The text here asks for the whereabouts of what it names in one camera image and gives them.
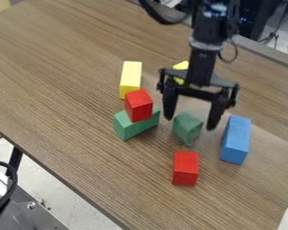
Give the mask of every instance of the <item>red block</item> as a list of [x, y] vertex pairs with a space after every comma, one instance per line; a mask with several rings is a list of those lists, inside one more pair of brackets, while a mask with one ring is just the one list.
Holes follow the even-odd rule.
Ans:
[[199, 167], [199, 154], [175, 152], [173, 184], [194, 186], [199, 175]]
[[132, 122], [150, 119], [152, 116], [153, 101], [149, 93], [144, 90], [137, 90], [125, 95], [125, 109]]

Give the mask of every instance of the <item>green cube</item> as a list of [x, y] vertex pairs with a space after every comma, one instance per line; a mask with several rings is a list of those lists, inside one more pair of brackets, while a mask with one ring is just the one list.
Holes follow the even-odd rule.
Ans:
[[191, 146], [201, 135], [203, 123], [188, 113], [181, 113], [174, 119], [174, 137], [184, 144]]
[[154, 105], [151, 119], [133, 123], [126, 111], [120, 111], [114, 115], [113, 125], [121, 140], [125, 141], [155, 127], [159, 123], [159, 118], [160, 109]]

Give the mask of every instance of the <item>wood grain surface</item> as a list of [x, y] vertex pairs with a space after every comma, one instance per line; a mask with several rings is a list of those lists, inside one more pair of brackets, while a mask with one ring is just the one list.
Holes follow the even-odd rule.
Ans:
[[[143, 62], [160, 107], [158, 69], [187, 58], [190, 34], [122, 0], [28, 0], [1, 12], [0, 133], [125, 229], [276, 229], [288, 204], [288, 69], [245, 50], [218, 63], [242, 85], [231, 113], [254, 121], [251, 151], [243, 166], [220, 161], [226, 113], [192, 148], [194, 188], [171, 184], [173, 153], [190, 149], [171, 122], [125, 143], [113, 131], [122, 62]], [[181, 98], [177, 112], [206, 119], [209, 107]]]

